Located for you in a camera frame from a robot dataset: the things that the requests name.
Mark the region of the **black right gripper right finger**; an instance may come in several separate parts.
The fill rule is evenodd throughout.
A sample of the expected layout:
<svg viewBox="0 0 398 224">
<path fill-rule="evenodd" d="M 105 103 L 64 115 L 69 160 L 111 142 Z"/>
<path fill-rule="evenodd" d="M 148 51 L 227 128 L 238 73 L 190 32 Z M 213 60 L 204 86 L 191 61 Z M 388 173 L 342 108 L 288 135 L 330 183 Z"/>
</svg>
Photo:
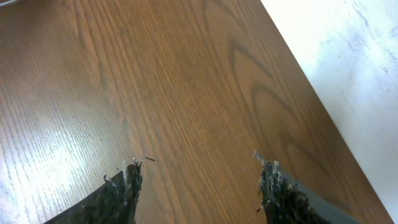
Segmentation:
<svg viewBox="0 0 398 224">
<path fill-rule="evenodd" d="M 330 205 L 307 189 L 279 167 L 278 161 L 269 162 L 257 151 L 253 157 L 262 166 L 258 195 L 267 223 L 347 223 L 358 221 Z"/>
</svg>

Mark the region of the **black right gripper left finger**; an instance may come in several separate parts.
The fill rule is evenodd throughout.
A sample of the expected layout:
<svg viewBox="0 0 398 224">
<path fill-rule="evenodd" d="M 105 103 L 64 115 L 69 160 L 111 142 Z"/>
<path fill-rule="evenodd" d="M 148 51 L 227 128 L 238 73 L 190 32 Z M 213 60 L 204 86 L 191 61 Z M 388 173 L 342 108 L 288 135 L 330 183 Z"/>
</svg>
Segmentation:
<svg viewBox="0 0 398 224">
<path fill-rule="evenodd" d="M 112 178 L 105 175 L 101 187 L 45 224 L 135 223 L 143 181 L 141 169 L 146 159 L 151 160 L 146 156 L 124 164 Z"/>
</svg>

